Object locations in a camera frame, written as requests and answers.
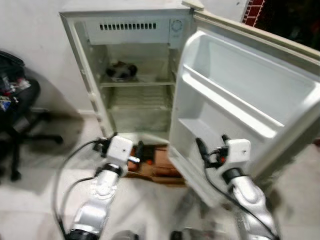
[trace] temperature dial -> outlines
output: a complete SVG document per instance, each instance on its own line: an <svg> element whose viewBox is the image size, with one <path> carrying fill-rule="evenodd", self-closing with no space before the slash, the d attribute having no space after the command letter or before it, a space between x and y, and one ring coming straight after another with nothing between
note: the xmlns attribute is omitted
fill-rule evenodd
<svg viewBox="0 0 320 240"><path fill-rule="evenodd" d="M171 29L174 32L179 32L182 29L182 21L180 20L174 20L171 24Z"/></svg>

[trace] tiled floor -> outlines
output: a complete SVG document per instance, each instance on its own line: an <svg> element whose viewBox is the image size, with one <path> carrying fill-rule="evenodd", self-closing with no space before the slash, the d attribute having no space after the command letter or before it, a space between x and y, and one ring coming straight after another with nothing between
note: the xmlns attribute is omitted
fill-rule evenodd
<svg viewBox="0 0 320 240"><path fill-rule="evenodd" d="M59 133L65 143L39 142L23 147L20 171L22 180L11 183L8 177L0 185L0 240L62 239L51 212L53 176L64 157L80 144L101 135L93 118L59 119L44 124L36 131ZM100 158L90 147L85 148L67 166L62 176L60 197L72 182L91 176ZM275 213L285 240L320 239L320 152L310 145L276 184ZM78 207L88 196L89 182L81 183L68 201L66 222L70 223ZM111 207L110 218L102 240L109 240L121 230L133 230L143 240L168 240L169 233L183 227L201 228L197 203L184 214L177 206L186 188L168 188L140 179L123 178ZM214 216L227 232L234 235L232 215L217 209Z"/></svg>

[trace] open refrigerator door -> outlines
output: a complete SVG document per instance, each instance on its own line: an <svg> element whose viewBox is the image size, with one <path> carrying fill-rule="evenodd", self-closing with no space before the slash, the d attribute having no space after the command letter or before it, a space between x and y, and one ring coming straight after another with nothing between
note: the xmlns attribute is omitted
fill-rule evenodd
<svg viewBox="0 0 320 240"><path fill-rule="evenodd" d="M195 12L194 18L198 29L177 73L169 158L213 207L220 197L204 178L195 139L202 138L209 151L223 146L222 135L249 140L245 173L266 184L319 132L320 54L209 13ZM226 192L214 170L209 174Z"/></svg>

